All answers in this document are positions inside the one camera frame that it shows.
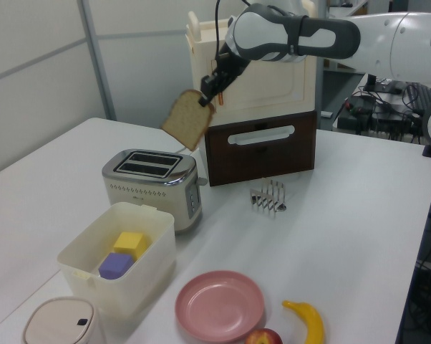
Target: yellow block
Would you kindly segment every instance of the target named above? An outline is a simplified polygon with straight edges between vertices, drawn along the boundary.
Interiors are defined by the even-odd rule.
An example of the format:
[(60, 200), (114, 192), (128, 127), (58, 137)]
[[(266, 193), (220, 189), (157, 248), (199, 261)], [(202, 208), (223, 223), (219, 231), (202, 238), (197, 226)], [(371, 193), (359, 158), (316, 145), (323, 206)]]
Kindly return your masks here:
[(123, 231), (114, 244), (115, 253), (129, 254), (136, 262), (149, 247), (147, 235)]

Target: bread slice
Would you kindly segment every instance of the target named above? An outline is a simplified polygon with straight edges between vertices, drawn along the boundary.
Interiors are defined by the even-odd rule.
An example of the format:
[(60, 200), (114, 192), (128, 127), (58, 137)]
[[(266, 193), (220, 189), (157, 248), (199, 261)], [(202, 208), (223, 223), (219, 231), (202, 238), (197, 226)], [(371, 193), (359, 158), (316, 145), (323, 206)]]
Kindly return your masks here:
[(170, 115), (161, 128), (185, 147), (194, 151), (198, 142), (207, 131), (215, 112), (212, 104), (202, 107), (198, 100), (201, 93), (186, 90), (174, 102)]

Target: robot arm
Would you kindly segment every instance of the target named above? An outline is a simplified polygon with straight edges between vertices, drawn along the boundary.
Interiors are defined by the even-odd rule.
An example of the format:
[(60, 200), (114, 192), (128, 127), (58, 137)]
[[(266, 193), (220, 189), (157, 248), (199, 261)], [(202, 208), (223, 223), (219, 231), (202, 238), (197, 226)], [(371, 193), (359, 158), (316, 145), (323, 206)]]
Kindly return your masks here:
[[(431, 14), (317, 19), (252, 4), (231, 22), (217, 68), (201, 80), (199, 103), (205, 106), (224, 91), (251, 60), (298, 62), (306, 55), (325, 57), (378, 77), (431, 87)], [(427, 112), (423, 129), (431, 142), (431, 113)]]

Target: white toaster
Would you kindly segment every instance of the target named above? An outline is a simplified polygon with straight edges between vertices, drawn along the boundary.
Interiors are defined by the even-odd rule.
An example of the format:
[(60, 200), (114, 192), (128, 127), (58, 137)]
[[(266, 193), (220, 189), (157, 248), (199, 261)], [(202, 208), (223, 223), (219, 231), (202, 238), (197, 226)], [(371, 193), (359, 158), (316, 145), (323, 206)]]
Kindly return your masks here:
[(176, 233), (192, 229), (201, 217), (200, 186), (192, 156), (129, 149), (102, 168), (111, 204), (129, 202), (153, 206), (174, 216)]

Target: toast rack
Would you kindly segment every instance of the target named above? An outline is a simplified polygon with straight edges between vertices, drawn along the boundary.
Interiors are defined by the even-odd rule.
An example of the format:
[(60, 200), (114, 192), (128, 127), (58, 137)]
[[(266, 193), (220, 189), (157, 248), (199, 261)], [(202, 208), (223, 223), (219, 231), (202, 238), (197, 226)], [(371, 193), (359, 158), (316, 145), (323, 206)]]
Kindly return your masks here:
[(268, 211), (285, 211), (286, 188), (283, 183), (270, 178), (261, 179), (261, 190), (251, 189), (251, 203)]

